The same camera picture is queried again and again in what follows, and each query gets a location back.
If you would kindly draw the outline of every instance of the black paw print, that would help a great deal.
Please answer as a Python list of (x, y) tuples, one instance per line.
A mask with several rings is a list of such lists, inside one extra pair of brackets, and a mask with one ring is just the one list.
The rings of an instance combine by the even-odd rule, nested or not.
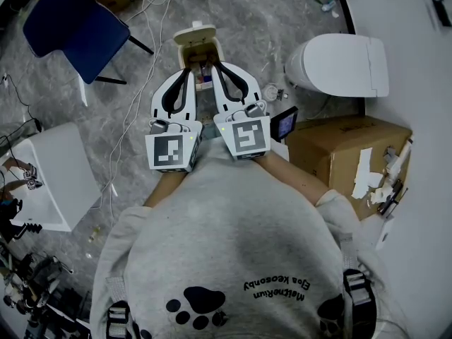
[[(214, 326), (225, 325), (227, 316), (223, 311), (218, 311), (226, 301), (226, 296), (221, 291), (211, 291), (201, 286), (193, 286), (184, 290), (184, 296), (195, 313), (208, 314), (215, 311), (212, 316), (212, 324)], [(190, 313), (179, 311), (181, 306), (179, 300), (173, 299), (168, 301), (167, 310), (170, 313), (177, 313), (176, 323), (184, 325), (190, 320)], [(193, 327), (199, 331), (203, 330), (208, 324), (209, 318), (204, 315), (197, 316), (193, 320)]]
[(320, 330), (325, 338), (341, 338), (344, 328), (344, 299), (338, 295), (326, 300), (317, 310), (320, 316)]

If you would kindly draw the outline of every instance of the hand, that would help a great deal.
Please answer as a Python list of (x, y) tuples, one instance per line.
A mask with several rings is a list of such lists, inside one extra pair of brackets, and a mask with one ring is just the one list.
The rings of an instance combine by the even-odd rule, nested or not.
[(3, 198), (3, 201), (12, 201), (14, 199), (14, 196), (9, 193), (5, 187), (0, 191), (0, 199)]

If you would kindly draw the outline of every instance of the floor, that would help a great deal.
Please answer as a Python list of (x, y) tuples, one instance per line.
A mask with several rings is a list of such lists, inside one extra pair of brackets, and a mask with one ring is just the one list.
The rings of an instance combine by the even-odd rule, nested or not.
[[(127, 20), (139, 11), (140, 2), (119, 14)], [(148, 9), (150, 24), (156, 38), (165, 6)], [(202, 20), (217, 28), (225, 60), (236, 64), (256, 77), (261, 88), (276, 83), (289, 98), (271, 104), (272, 114), (296, 105), (299, 120), (316, 116), (326, 96), (307, 90), (293, 90), (285, 81), (283, 64), (290, 52), (302, 42), (328, 32), (346, 32), (340, 8), (339, 18), (321, 11), (315, 0), (172, 0), (163, 23), (163, 46), (155, 75), (143, 91), (134, 125), (122, 141), (112, 212), (109, 189), (105, 190), (101, 209), (91, 210), (69, 233), (43, 231), (27, 233), (10, 244), (19, 257), (29, 251), (57, 255), (74, 269), (62, 286), (73, 287), (82, 296), (91, 289), (102, 247), (120, 212), (128, 206), (141, 205), (153, 190), (160, 174), (148, 169), (144, 135), (148, 133), (150, 100), (153, 92), (172, 73), (179, 70), (177, 46), (172, 36), (191, 27), (193, 20)], [(132, 99), (148, 74), (152, 58), (137, 46), (126, 43), (102, 73), (121, 78), (127, 85), (96, 83), (87, 87), (86, 107), (81, 101), (76, 72), (61, 52), (45, 58), (35, 58), (22, 34), (27, 13), (22, 12), (11, 22), (1, 41), (0, 73), (9, 73), (18, 87), (22, 100), (31, 104), (31, 112), (48, 129), (69, 121), (77, 124), (85, 151), (100, 188), (109, 180), (109, 155), (123, 132), (123, 120)], [(129, 21), (132, 35), (152, 47), (144, 14)], [(13, 95), (0, 88), (1, 123), (22, 121), (24, 107)], [(135, 115), (137, 101), (127, 122)], [(356, 114), (357, 100), (334, 97), (319, 117)], [(96, 227), (100, 232), (94, 242), (88, 241)]]

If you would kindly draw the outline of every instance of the strap buckle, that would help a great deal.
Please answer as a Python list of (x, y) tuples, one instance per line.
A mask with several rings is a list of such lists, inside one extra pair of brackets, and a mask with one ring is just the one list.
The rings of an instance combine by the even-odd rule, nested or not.
[(344, 283), (345, 291), (350, 294), (354, 307), (372, 301), (367, 289), (367, 279), (363, 273), (344, 273)]
[(107, 312), (107, 338), (127, 339), (130, 334), (127, 331), (130, 309), (125, 301), (114, 303)]

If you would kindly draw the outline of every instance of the chair leg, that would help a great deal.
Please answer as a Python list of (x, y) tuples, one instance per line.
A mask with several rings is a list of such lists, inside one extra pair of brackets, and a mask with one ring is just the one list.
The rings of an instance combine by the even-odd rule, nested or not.
[(113, 78), (105, 78), (104, 76), (98, 76), (95, 81), (98, 82), (106, 82), (106, 83), (114, 83), (114, 84), (122, 84), (126, 85), (126, 81), (120, 81), (119, 79), (113, 79)]
[(138, 45), (142, 50), (147, 51), (150, 55), (154, 54), (154, 52), (149, 49), (147, 46), (145, 46), (142, 42), (140, 42), (139, 40), (135, 39), (132, 35), (129, 37), (129, 40), (134, 43), (135, 45)]

